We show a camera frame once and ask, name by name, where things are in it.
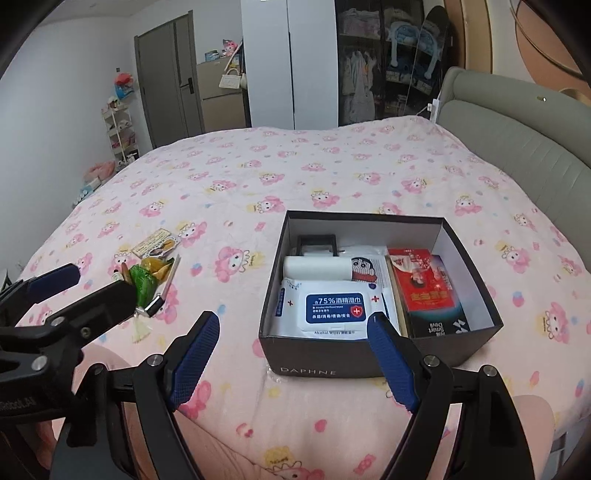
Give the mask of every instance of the pink bedsheet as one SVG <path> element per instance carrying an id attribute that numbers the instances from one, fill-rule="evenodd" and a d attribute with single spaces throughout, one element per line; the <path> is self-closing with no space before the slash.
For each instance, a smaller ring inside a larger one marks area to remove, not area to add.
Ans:
<path id="1" fill-rule="evenodd" d="M 379 478 L 409 418 L 384 380 L 281 378 L 257 340 L 287 208 L 445 216 L 505 323 L 466 368 L 493 364 L 513 394 L 544 397 L 559 432 L 589 414 L 591 277 L 579 255 L 513 180 L 415 117 L 218 132 L 150 152 L 34 255 L 24 277 L 73 262 L 82 279 L 21 324 L 105 286 L 118 263 L 138 261 L 134 245 L 166 228 L 180 237 L 183 259 L 165 307 L 97 342 L 137 364 L 212 310 L 220 341 L 182 411 L 283 478 Z M 456 422 L 453 409 L 446 435 Z"/>

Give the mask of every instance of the beige refrigerator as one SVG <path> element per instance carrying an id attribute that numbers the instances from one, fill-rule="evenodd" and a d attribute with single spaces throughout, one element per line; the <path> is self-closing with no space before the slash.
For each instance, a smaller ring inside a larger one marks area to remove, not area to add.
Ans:
<path id="1" fill-rule="evenodd" d="M 242 90 L 220 88 L 228 59 L 206 61 L 197 65 L 205 133 L 246 128 Z"/>

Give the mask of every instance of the red package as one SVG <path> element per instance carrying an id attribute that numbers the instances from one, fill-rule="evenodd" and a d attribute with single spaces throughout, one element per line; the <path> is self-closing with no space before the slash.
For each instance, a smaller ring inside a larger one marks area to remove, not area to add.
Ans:
<path id="1" fill-rule="evenodd" d="M 454 292 L 443 263 L 426 249 L 388 250 L 407 311 L 455 306 Z"/>

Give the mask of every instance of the screw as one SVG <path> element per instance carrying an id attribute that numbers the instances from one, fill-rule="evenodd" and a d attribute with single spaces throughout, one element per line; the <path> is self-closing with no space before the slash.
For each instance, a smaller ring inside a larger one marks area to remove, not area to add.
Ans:
<path id="1" fill-rule="evenodd" d="M 482 367 L 482 371 L 487 377 L 495 377 L 498 373 L 496 371 L 496 368 L 492 365 L 485 365 L 484 367 Z"/>
<path id="2" fill-rule="evenodd" d="M 46 365 L 47 365 L 47 357 L 45 355 L 40 355 L 37 358 L 35 358 L 35 360 L 33 360 L 32 364 L 31 364 L 31 368 L 35 372 L 38 372 L 39 370 L 43 370 L 43 368 L 45 368 Z"/>
<path id="3" fill-rule="evenodd" d="M 436 367 L 440 363 L 439 359 L 435 355 L 427 355 L 425 358 L 423 358 L 423 361 L 428 367 Z"/>
<path id="4" fill-rule="evenodd" d="M 162 360 L 164 360 L 164 357 L 162 355 L 156 353 L 154 355 L 150 355 L 146 361 L 148 362 L 149 366 L 157 367 L 157 366 L 159 366 L 159 364 L 162 363 Z"/>
<path id="5" fill-rule="evenodd" d="M 52 327 L 57 327 L 61 322 L 63 322 L 66 318 L 65 317 L 58 317 L 56 319 L 53 319 L 51 321 L 51 326 Z"/>

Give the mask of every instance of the green candy wrapper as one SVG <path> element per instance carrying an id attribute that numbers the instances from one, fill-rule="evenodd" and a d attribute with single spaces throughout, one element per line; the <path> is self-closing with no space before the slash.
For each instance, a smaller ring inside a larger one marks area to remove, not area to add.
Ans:
<path id="1" fill-rule="evenodd" d="M 149 271 L 139 265 L 131 267 L 129 274 L 134 281 L 135 290 L 138 294 L 137 306 L 146 308 L 154 298 L 154 294 L 158 288 L 158 280 Z"/>

